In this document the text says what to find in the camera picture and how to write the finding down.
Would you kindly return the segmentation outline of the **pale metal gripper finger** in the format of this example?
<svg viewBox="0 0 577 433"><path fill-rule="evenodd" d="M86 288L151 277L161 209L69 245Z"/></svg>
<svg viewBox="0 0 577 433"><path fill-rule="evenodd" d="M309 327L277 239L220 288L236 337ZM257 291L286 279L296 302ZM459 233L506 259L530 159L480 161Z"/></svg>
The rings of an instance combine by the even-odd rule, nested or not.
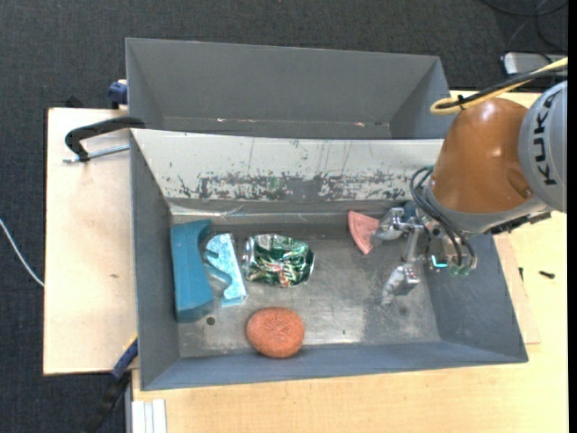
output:
<svg viewBox="0 0 577 433"><path fill-rule="evenodd" d="M405 209L394 207L378 221L377 227L371 232L371 241L373 243L393 241L409 232L410 229L411 224L408 222Z"/></svg>
<svg viewBox="0 0 577 433"><path fill-rule="evenodd" d="M421 268L413 263L403 263L398 266L386 280L381 303L389 305L398 296L405 296L421 282Z"/></svg>

